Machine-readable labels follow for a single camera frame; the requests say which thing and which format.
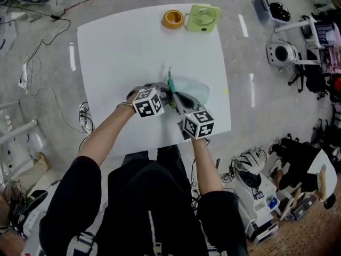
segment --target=white tape strip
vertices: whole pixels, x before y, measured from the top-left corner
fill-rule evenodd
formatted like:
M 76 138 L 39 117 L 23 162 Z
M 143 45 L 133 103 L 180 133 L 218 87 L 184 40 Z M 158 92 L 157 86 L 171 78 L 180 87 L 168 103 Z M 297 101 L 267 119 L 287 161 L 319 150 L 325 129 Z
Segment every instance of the white tape strip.
M 243 30 L 244 37 L 249 37 L 249 35 L 247 33 L 247 27 L 246 27 L 246 24 L 245 24 L 244 16 L 239 14 L 238 17 L 239 17 L 239 21 L 240 21 L 240 24 L 241 24 L 241 29 Z

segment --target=brick floor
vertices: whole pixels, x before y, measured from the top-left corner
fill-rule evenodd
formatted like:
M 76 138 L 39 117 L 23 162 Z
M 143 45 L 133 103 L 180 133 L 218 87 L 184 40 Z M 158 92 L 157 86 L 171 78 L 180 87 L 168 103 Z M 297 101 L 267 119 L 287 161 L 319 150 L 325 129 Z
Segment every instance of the brick floor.
M 334 207 L 316 201 L 298 221 L 281 221 L 279 230 L 264 242 L 248 242 L 250 256 L 341 255 L 341 175 L 334 191 Z

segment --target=backpack strap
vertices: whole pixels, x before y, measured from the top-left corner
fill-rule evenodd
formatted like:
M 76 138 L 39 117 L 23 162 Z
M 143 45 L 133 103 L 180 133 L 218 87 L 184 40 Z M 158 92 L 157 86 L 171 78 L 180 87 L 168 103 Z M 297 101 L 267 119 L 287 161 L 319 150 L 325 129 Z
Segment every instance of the backpack strap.
M 103 209 L 97 214 L 94 222 L 86 231 L 71 239 L 66 254 L 67 256 L 97 255 L 98 246 L 94 241 L 94 238 L 102 225 L 104 212 L 107 206 L 108 202 L 103 205 Z

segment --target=zipper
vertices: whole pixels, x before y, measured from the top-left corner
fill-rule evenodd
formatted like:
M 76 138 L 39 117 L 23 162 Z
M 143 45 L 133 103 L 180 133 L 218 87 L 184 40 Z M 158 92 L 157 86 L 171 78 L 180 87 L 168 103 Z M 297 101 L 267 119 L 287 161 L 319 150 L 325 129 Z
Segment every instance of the zipper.
M 151 229 L 151 238 L 152 238 L 152 241 L 153 241 L 154 255 L 157 256 L 157 252 L 156 252 L 155 228 L 154 228 L 153 217 L 151 216 L 151 211 L 148 211 L 148 215 L 149 215 L 149 222 L 150 222 L 150 229 Z

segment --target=white box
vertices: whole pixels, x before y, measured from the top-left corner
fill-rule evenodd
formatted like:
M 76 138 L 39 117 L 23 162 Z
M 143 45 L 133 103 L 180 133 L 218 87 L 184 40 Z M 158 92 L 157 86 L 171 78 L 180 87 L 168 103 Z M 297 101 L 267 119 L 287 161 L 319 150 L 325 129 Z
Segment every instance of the white box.
M 140 89 L 133 105 L 140 117 L 159 116 L 165 112 L 155 88 Z
M 182 129 L 195 139 L 212 134 L 214 118 L 209 110 L 185 114 Z

